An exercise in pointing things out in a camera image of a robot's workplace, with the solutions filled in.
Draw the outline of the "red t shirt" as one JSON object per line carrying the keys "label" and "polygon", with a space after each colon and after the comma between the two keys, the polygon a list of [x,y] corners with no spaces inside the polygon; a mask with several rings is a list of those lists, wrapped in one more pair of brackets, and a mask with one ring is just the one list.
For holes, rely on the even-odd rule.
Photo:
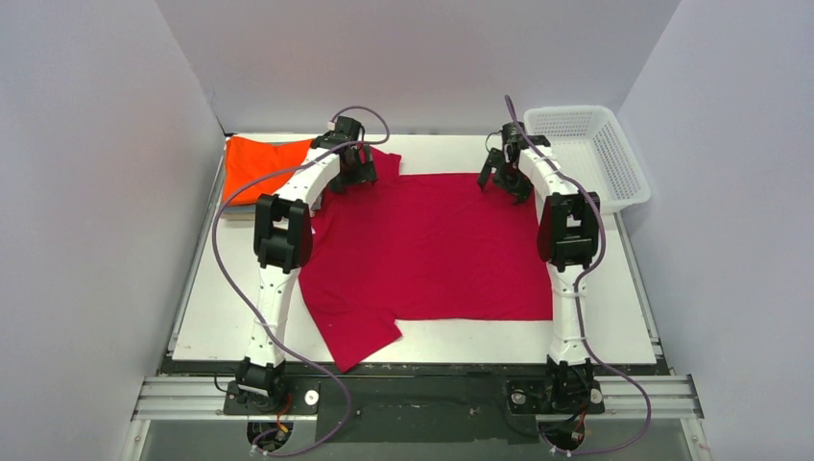
{"label": "red t shirt", "polygon": [[398,340],[401,321],[549,321],[532,201],[473,173],[404,175],[375,151],[374,184],[326,190],[300,271],[304,303],[342,371]]}

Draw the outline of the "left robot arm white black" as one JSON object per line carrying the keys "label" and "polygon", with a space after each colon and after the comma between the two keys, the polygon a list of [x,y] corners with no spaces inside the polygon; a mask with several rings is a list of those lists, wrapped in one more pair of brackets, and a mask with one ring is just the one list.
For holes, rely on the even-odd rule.
{"label": "left robot arm white black", "polygon": [[251,339],[229,395],[263,413],[277,413],[290,400],[281,344],[299,272],[313,250],[312,208],[329,186],[342,190],[377,179],[364,140],[359,121],[334,116],[327,132],[310,142],[302,166],[255,203],[252,249],[259,264],[259,297],[252,309]]}

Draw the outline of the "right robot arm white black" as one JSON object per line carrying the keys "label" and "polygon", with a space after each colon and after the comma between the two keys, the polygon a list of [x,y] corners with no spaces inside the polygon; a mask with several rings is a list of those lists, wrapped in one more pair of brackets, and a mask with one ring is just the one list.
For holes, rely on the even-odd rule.
{"label": "right robot arm white black", "polygon": [[599,414],[605,406],[578,309],[585,288],[579,276],[599,249],[599,220],[592,210],[599,199],[560,178],[550,142],[543,135],[523,134],[522,127],[510,122],[500,128],[501,145],[490,149],[477,180],[481,187],[493,182],[517,203],[537,198],[537,249],[551,281],[552,340],[545,372],[541,378],[508,381],[509,409],[570,419]]}

